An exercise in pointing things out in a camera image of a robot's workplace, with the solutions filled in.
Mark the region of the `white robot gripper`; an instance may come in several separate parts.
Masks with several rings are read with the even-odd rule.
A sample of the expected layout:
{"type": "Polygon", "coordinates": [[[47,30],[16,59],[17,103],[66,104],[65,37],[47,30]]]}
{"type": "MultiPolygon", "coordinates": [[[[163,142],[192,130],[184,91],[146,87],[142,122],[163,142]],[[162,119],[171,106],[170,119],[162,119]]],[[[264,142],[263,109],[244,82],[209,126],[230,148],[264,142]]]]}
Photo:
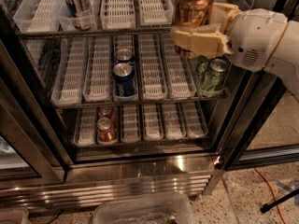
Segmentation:
{"type": "Polygon", "coordinates": [[[263,69],[286,27],[287,18],[282,13],[262,8],[242,12],[237,5],[214,2],[209,25],[173,26],[170,35],[175,45],[195,55],[215,58],[233,50],[229,57],[233,65],[257,72],[263,69]]]}

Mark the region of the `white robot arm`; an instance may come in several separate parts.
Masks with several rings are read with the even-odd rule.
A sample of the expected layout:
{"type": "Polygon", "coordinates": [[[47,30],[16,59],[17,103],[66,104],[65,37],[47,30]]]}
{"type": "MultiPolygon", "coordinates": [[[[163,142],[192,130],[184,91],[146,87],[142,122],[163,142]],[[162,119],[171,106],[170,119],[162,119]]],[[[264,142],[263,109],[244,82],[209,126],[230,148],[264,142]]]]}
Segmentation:
{"type": "Polygon", "coordinates": [[[282,13],[214,3],[206,25],[175,25],[170,35],[175,45],[197,55],[226,54],[237,67],[273,74],[299,98],[299,22],[282,13]]]}

